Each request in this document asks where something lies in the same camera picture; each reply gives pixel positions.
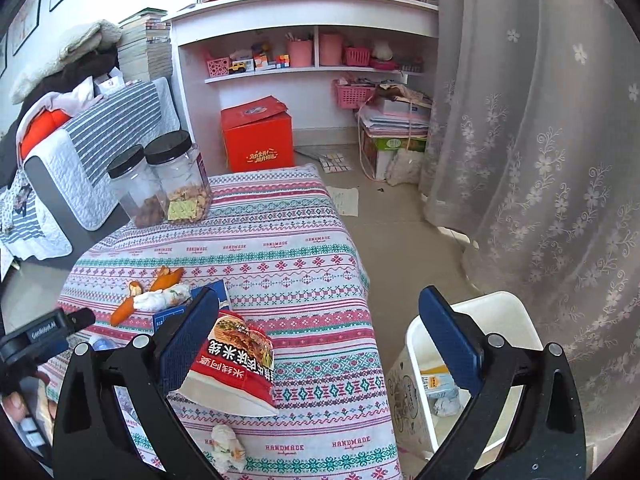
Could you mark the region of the person's left hand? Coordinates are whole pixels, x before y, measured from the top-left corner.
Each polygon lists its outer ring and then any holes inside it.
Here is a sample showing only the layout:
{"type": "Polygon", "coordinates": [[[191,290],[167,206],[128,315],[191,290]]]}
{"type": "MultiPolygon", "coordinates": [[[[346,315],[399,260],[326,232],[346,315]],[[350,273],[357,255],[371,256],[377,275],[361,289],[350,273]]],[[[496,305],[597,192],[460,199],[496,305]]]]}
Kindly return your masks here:
{"type": "Polygon", "coordinates": [[[19,425],[28,416],[28,406],[18,392],[2,396],[2,408],[12,422],[19,425]]]}

